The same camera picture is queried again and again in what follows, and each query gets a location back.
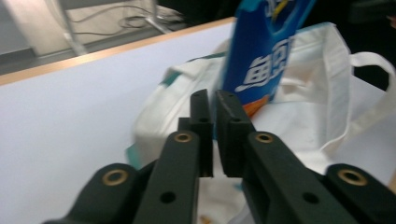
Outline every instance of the bag handle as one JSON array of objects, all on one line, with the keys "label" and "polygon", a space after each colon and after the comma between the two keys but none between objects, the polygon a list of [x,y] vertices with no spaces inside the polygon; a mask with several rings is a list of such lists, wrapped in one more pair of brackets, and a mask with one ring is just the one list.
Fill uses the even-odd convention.
[{"label": "bag handle", "polygon": [[360,52],[349,56],[351,65],[362,67],[377,65],[389,74],[389,85],[385,94],[370,109],[363,112],[358,118],[352,120],[345,133],[322,147],[328,155],[333,154],[338,146],[345,140],[363,133],[380,120],[386,118],[396,108],[396,75],[393,65],[379,54],[372,52]]}]

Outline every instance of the cable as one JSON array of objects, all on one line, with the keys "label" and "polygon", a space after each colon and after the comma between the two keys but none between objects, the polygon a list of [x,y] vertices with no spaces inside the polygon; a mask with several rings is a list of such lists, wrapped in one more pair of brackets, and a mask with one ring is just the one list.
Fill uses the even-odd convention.
[{"label": "cable", "polygon": [[[57,10],[54,10],[55,9],[54,3],[52,1],[50,1],[51,2],[51,6],[49,6],[48,1],[50,1],[50,0],[46,0],[47,6],[49,7],[50,13],[54,17],[54,19],[58,22],[58,24],[61,27],[65,28],[64,22],[58,20],[59,13],[57,12]],[[118,35],[118,34],[122,33],[126,29],[143,28],[143,27],[145,27],[146,26],[146,21],[145,21],[146,16],[130,16],[129,17],[129,16],[127,16],[126,9],[127,8],[137,8],[137,9],[142,10],[146,14],[152,14],[152,13],[150,11],[148,11],[148,10],[143,8],[142,1],[139,1],[141,7],[127,6],[126,5],[127,2],[129,2],[129,1],[124,1],[124,6],[108,7],[108,8],[102,9],[100,11],[97,11],[97,12],[95,12],[95,13],[93,13],[93,14],[91,14],[91,15],[83,18],[83,19],[80,19],[80,20],[73,21],[70,18],[67,18],[71,22],[80,23],[80,22],[88,21],[88,20],[90,20],[90,19],[92,19],[92,18],[94,18],[96,16],[99,16],[99,15],[101,15],[101,14],[103,14],[103,13],[109,11],[109,10],[112,10],[112,9],[115,9],[115,8],[123,8],[124,9],[123,10],[123,18],[118,21],[118,26],[121,29],[118,30],[117,32],[109,33],[109,34],[93,33],[93,32],[74,32],[73,34],[75,34],[75,35],[106,35],[106,36],[111,36],[111,35]],[[177,13],[177,15],[163,15],[163,16],[161,16],[161,18],[159,18],[159,22],[162,23],[162,24],[173,24],[173,23],[181,22],[181,21],[183,21],[183,19],[182,19],[182,17],[180,15],[181,15],[180,13]],[[176,20],[167,20],[166,19],[167,17],[175,17],[175,16],[178,17],[178,19],[176,19]],[[143,23],[140,24],[140,25],[135,25],[135,24],[132,24],[133,21],[143,21]]]},{"label": "cable", "polygon": [[75,23],[88,21],[88,20],[90,20],[90,19],[92,19],[92,18],[94,18],[94,17],[96,17],[96,16],[99,16],[100,14],[105,13],[105,12],[111,10],[111,9],[120,8],[120,7],[123,7],[123,8],[127,8],[127,7],[137,8],[137,9],[140,9],[140,10],[145,11],[145,12],[147,12],[147,13],[151,13],[151,12],[145,10],[145,9],[142,8],[142,7],[134,7],[134,6],[117,6],[117,7],[108,7],[108,8],[102,9],[102,10],[97,11],[97,12],[91,14],[90,16],[88,16],[88,17],[86,17],[86,18],[83,18],[83,19],[81,19],[81,20],[78,20],[78,21],[72,21],[72,20],[70,20],[70,19],[69,19],[69,20],[70,20],[71,22],[75,22]]}]

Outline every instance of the table edge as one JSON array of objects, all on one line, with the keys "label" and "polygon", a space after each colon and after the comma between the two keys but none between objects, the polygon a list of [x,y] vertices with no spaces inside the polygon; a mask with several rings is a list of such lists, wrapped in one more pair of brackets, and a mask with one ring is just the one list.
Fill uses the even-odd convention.
[{"label": "table edge", "polygon": [[193,34],[193,33],[199,32],[199,31],[203,31],[205,29],[210,29],[213,27],[221,26],[223,24],[227,24],[227,23],[230,23],[233,21],[234,21],[234,18],[226,18],[226,19],[222,19],[219,21],[212,21],[209,23],[205,23],[205,24],[193,26],[193,27],[190,27],[187,29],[183,29],[180,31],[176,31],[176,32],[173,32],[170,34],[157,35],[157,36],[154,36],[151,38],[147,38],[147,39],[139,40],[139,41],[136,41],[133,43],[117,46],[117,47],[114,47],[111,49],[104,49],[104,50],[96,51],[96,52],[93,52],[90,54],[86,54],[86,55],[74,57],[71,59],[59,61],[56,63],[49,63],[49,64],[40,65],[40,66],[29,68],[29,69],[24,69],[24,70],[21,70],[18,72],[4,74],[4,75],[0,76],[0,86],[7,85],[7,84],[17,82],[17,81],[21,81],[21,80],[25,80],[30,77],[41,76],[41,75],[44,75],[44,74],[47,74],[50,72],[55,72],[58,70],[77,66],[80,64],[89,63],[89,62],[103,59],[105,57],[109,57],[109,56],[112,56],[115,54],[123,53],[127,50],[138,49],[138,48],[142,48],[142,47],[145,47],[145,46],[148,46],[151,44],[166,41],[166,40],[169,40],[172,38],[180,37],[183,35]]}]

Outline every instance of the white plastic bag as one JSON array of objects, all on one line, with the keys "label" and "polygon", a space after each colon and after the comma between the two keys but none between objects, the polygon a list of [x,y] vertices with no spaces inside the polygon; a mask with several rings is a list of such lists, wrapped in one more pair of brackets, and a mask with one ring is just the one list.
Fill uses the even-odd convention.
[{"label": "white plastic bag", "polygon": [[[222,64],[223,59],[215,57],[170,68],[166,83],[148,99],[135,125],[135,150],[143,164],[158,159],[166,136],[177,129],[178,118],[189,116],[189,96],[193,92],[208,89],[213,99]],[[389,88],[376,105],[351,116],[353,66],[370,64],[378,64],[389,72]],[[307,167],[323,173],[334,163],[332,155],[337,153],[337,148],[394,110],[395,87],[390,63],[373,53],[350,55],[335,26],[322,23],[295,36],[275,100],[263,107],[252,121],[256,130],[278,135]],[[217,158],[215,178],[201,180],[198,217],[226,223],[242,209],[245,201],[238,189],[239,180],[221,176]],[[396,168],[392,157],[389,159],[390,166]],[[218,197],[225,191],[228,197]]]}]

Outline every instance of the brass grommet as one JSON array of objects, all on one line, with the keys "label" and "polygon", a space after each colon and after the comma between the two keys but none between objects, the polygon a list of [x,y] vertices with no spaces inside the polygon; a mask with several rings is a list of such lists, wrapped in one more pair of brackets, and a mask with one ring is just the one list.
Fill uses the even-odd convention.
[{"label": "brass grommet", "polygon": [[[110,178],[112,175],[120,175],[116,179]],[[107,172],[103,178],[102,181],[105,185],[108,186],[117,186],[119,184],[122,184],[126,179],[128,178],[128,173],[124,170],[112,170]]]},{"label": "brass grommet", "polygon": [[179,133],[175,136],[175,141],[185,143],[190,142],[192,136],[189,133]]},{"label": "brass grommet", "polygon": [[272,143],[273,137],[266,133],[259,133],[256,135],[256,140],[262,143]]},{"label": "brass grommet", "polygon": [[340,170],[338,176],[348,184],[355,186],[365,186],[368,182],[366,177],[353,170]]}]

